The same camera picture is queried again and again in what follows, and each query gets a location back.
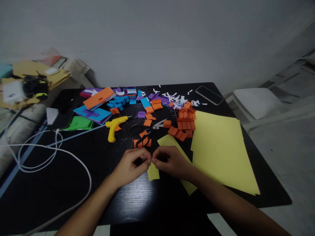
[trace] yellow glue gun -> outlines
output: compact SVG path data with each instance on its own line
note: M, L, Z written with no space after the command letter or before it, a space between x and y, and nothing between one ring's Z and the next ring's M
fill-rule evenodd
M117 125L126 122L129 117L131 117L131 116L122 116L122 117L113 119L112 121L107 121L105 123L106 127L110 128L109 129L109 134L108 134L108 141L110 143L114 143L116 141L115 129L116 129Z

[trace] black device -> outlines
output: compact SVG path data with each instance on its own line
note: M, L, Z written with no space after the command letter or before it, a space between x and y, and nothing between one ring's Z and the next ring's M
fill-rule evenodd
M198 89L196 89L196 94L202 96L204 99L216 106L224 100L223 97L206 88L205 86L200 86Z

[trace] white wall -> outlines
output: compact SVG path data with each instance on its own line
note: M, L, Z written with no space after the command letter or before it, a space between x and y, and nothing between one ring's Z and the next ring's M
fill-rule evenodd
M314 11L311 0L1 1L0 62L55 47L88 64L101 87L215 82L226 94L260 85L270 65L280 71L273 56Z

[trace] floor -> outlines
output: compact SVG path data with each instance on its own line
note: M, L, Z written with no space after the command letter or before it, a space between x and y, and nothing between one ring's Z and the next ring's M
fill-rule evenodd
M315 232L315 118L283 123L253 130L250 135L274 171L293 204L262 208L291 235ZM209 214L209 219L223 236L236 235L224 219ZM54 235L56 231L36 236ZM97 227L94 235L109 235L110 226Z

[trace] scissor blade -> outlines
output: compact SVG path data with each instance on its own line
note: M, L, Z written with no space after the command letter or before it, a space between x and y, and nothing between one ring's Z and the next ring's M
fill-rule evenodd
M162 128L164 127L164 121L166 121L167 119L164 119L160 122L157 122L154 126L156 127L156 129Z

